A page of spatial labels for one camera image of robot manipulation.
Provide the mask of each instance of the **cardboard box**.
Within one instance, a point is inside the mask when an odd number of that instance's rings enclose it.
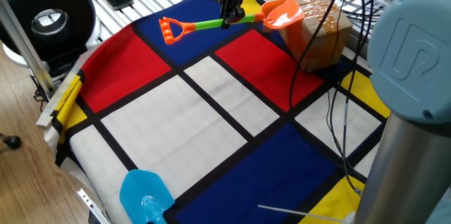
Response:
[[[299,61],[322,17],[324,17],[324,13],[329,7],[331,0],[296,1],[304,11],[305,19],[302,22],[293,23],[279,31],[288,48]],[[303,71],[311,72],[340,62],[341,53],[351,34],[352,23],[344,13],[341,13],[340,21],[338,21],[337,41],[337,19],[339,12],[340,9],[336,5],[333,5],[326,21],[301,62],[301,69]]]

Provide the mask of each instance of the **black caster wheel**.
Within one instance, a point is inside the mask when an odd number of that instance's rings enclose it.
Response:
[[[12,149],[18,149],[22,144],[20,137],[18,136],[5,136],[0,133],[0,138],[2,138],[3,142],[8,145],[8,147]]]

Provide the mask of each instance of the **colorful mat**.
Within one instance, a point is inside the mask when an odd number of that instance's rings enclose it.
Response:
[[[255,0],[244,6],[260,10]],[[196,22],[218,12],[217,0],[183,1],[133,22],[80,62],[48,106],[46,140],[59,142],[56,162],[78,162],[115,223],[129,223],[118,191],[136,168],[158,173],[176,199],[168,223],[321,223],[258,204],[344,218],[359,199],[320,154],[340,161],[328,102],[338,89],[333,120],[341,139],[350,98],[348,159],[367,175],[389,114],[370,72],[356,66],[352,93],[345,57],[301,72],[288,112],[296,61],[277,32],[241,24],[164,43],[162,16]]]

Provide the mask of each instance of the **blue toy shovel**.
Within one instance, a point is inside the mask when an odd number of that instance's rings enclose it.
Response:
[[[125,176],[119,199],[133,224],[166,224],[163,212],[175,203],[163,180],[145,170]]]

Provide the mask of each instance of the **wooden floor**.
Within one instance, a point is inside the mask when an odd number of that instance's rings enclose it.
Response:
[[[0,142],[0,223],[86,224],[89,210],[76,193],[81,183],[54,164],[35,126],[41,113],[35,90],[28,69],[0,48],[0,132],[23,141],[17,150]]]

